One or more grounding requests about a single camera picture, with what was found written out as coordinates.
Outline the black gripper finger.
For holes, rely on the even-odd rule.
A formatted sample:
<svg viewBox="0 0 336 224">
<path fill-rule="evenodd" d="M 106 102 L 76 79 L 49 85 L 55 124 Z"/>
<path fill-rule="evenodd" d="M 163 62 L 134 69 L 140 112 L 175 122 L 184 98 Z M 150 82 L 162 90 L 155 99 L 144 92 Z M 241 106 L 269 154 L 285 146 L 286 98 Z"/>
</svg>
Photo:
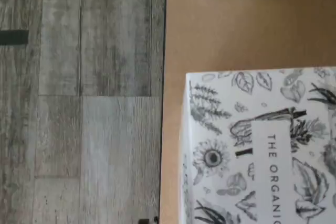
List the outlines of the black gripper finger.
<svg viewBox="0 0 336 224">
<path fill-rule="evenodd" d="M 153 218 L 141 218 L 138 220 L 138 224 L 159 224 L 159 217 L 154 216 Z"/>
</svg>

